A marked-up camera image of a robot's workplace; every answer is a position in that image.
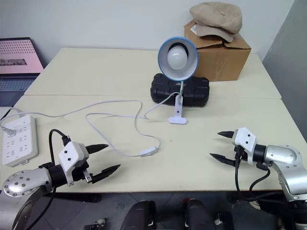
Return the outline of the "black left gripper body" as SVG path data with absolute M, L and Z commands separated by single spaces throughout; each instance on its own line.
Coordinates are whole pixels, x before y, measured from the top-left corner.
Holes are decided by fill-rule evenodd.
M 72 178 L 74 182 L 85 180 L 87 183 L 92 183 L 92 175 L 87 171 L 89 164 L 87 161 L 78 161 L 72 170 Z

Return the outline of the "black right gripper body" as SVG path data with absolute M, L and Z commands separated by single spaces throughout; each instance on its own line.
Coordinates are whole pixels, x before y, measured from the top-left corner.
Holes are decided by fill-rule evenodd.
M 234 148 L 235 151 L 235 166 L 239 166 L 241 161 L 247 161 L 248 160 L 248 154 L 245 152 L 245 149 L 238 145 Z

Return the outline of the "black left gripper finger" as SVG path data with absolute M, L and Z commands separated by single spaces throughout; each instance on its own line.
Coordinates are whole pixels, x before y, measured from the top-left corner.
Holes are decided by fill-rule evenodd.
M 86 150 L 89 154 L 93 154 L 93 153 L 96 153 L 96 152 L 99 152 L 105 148 L 107 148 L 108 145 L 107 144 L 95 144 L 95 145 L 89 145 L 89 146 L 86 146 Z
M 111 167 L 108 167 L 104 170 L 102 170 L 100 173 L 96 174 L 96 175 L 91 175 L 92 178 L 92 183 L 95 184 L 107 177 L 109 177 L 112 173 L 114 173 L 121 165 L 114 165 Z

